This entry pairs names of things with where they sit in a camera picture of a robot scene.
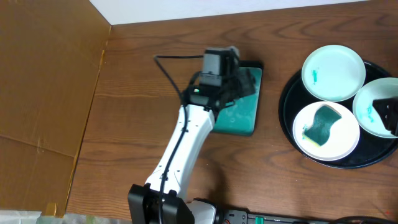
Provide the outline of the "pale green plate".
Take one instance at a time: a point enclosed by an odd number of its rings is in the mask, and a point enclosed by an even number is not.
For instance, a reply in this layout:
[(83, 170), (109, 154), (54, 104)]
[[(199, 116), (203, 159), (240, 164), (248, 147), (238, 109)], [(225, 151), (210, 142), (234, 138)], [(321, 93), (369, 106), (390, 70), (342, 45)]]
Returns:
[(397, 97), (397, 78), (378, 78), (363, 86), (353, 101), (353, 114), (359, 125), (368, 133), (380, 138), (395, 139), (373, 107), (374, 100)]
[(326, 45), (305, 59), (301, 78), (315, 98), (339, 102), (357, 94), (364, 85), (366, 68), (354, 50), (342, 45)]

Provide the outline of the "white plate front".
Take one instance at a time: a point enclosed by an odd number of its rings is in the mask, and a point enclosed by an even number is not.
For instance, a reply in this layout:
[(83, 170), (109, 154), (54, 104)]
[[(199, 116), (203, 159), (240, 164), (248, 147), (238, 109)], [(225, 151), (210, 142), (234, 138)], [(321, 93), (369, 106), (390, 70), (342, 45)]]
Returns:
[[(329, 140), (318, 147), (304, 139), (302, 133), (305, 128), (312, 125), (315, 112), (323, 105), (333, 108), (342, 118), (331, 127)], [(319, 101), (307, 105), (298, 112), (292, 125), (292, 134), (298, 148), (307, 156), (320, 161), (336, 161), (353, 152), (359, 142), (360, 128), (348, 108), (338, 103)]]

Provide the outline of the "green yellow scrub sponge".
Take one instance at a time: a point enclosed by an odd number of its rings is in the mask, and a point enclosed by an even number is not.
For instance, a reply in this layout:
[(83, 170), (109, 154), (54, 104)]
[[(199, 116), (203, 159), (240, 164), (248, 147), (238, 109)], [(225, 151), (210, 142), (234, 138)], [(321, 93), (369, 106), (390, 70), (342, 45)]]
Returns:
[(312, 125), (304, 129), (302, 136), (318, 147), (323, 146), (329, 140), (331, 127), (341, 118), (333, 108), (323, 105), (315, 112)]

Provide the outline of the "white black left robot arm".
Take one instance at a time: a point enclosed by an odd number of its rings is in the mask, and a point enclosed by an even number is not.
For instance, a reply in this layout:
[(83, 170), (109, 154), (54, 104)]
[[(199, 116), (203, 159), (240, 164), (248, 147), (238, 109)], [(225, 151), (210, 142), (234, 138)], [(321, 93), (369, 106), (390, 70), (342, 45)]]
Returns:
[(181, 107), (170, 141), (144, 185), (127, 201), (133, 223), (223, 223), (224, 211), (204, 199), (185, 202), (193, 168), (212, 131), (250, 136), (254, 131), (263, 64), (235, 54), (206, 53), (203, 68), (178, 91)]

